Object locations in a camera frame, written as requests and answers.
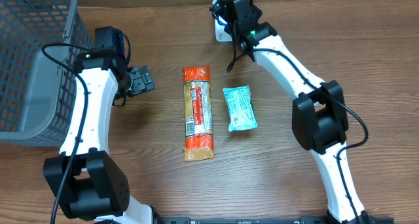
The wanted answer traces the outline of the orange spaghetti package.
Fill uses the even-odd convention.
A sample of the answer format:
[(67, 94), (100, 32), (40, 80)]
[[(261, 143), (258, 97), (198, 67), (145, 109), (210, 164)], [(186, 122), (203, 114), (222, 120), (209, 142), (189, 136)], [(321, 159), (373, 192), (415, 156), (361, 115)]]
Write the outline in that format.
[(213, 159), (210, 67), (183, 69), (185, 109), (184, 161)]

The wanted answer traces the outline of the teal tissue pack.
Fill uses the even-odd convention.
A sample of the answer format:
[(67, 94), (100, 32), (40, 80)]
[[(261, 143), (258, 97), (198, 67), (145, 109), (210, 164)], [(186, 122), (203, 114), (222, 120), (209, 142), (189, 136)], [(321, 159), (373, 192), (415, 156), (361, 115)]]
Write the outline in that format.
[(230, 117), (229, 132), (251, 130), (258, 127), (251, 102), (251, 91), (248, 85), (236, 88), (224, 88), (223, 94)]

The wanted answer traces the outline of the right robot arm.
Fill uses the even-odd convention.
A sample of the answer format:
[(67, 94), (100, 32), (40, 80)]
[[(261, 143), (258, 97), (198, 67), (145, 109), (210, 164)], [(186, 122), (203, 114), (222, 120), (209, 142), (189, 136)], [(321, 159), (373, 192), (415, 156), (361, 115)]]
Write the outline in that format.
[(287, 49), (253, 0), (213, 0), (216, 38), (242, 49), (279, 82), (292, 100), (292, 131), (301, 147), (315, 158), (327, 193), (329, 223), (372, 223), (357, 196), (346, 143), (348, 116), (358, 119), (344, 103), (342, 87), (325, 82), (306, 69)]

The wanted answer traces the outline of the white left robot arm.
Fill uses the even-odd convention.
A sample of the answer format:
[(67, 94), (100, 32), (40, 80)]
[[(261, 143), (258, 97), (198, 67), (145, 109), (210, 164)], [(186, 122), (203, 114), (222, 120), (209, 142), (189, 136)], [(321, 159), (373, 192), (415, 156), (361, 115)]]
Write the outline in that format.
[(157, 223), (155, 211), (130, 194), (128, 179), (109, 154), (109, 123), (115, 100), (154, 90), (147, 67), (128, 67), (115, 47), (81, 48), (72, 66), (43, 55), (76, 78), (76, 97), (66, 138), (57, 157), (47, 158), (43, 174), (58, 210), (69, 219), (96, 223)]

